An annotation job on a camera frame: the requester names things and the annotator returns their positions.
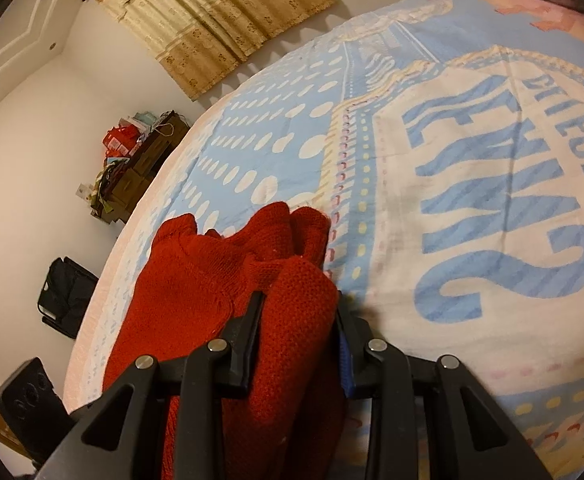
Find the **red bag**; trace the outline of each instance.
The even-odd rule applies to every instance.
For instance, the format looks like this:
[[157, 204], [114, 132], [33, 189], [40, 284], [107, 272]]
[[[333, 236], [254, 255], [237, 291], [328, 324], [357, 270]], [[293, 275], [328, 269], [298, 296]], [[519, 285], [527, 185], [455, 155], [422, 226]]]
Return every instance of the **red bag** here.
[[126, 156], [134, 146], [141, 132], [134, 124], [112, 128], [103, 138], [103, 145], [109, 153], [118, 152]]

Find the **red knitted garment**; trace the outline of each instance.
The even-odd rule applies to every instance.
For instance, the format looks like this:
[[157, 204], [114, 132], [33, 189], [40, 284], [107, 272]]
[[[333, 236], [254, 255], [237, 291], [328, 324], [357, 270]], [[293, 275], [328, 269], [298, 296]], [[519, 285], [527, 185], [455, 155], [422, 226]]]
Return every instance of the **red knitted garment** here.
[[[320, 267], [329, 220], [285, 203], [257, 212], [229, 238], [197, 235], [187, 214], [165, 222], [112, 349], [108, 388], [136, 357], [187, 355], [266, 294], [250, 395], [224, 400], [229, 480], [324, 478], [342, 429], [345, 400], [327, 349], [337, 290]], [[172, 478], [178, 399], [170, 403], [163, 480]]]

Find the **bedspread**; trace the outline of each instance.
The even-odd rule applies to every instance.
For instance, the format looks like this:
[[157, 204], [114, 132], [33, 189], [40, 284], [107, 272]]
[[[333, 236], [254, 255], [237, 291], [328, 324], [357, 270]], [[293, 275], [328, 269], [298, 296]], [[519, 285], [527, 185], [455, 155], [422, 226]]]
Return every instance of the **bedspread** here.
[[[458, 355], [553, 476], [578, 475], [584, 16], [540, 0], [405, 0], [214, 105], [117, 241], [66, 405], [101, 393], [165, 219], [191, 212], [201, 232], [228, 235], [275, 200], [330, 216], [325, 272], [375, 330], [406, 354]], [[369, 424], [369, 404], [353, 403], [335, 478], [361, 478]]]

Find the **black bag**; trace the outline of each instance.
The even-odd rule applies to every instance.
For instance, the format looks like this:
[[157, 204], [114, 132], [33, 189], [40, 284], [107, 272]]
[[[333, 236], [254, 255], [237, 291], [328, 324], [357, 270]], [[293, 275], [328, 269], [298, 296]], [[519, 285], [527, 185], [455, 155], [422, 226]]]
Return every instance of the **black bag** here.
[[70, 258], [54, 260], [38, 297], [41, 321], [76, 339], [97, 281], [94, 274]]

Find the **yellow patterned curtain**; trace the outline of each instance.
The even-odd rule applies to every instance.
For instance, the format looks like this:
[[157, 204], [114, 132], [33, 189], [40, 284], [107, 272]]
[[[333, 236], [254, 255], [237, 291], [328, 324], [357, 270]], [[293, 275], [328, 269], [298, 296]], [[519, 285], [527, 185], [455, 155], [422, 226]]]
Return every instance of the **yellow patterned curtain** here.
[[269, 38], [334, 0], [97, 0], [196, 99]]

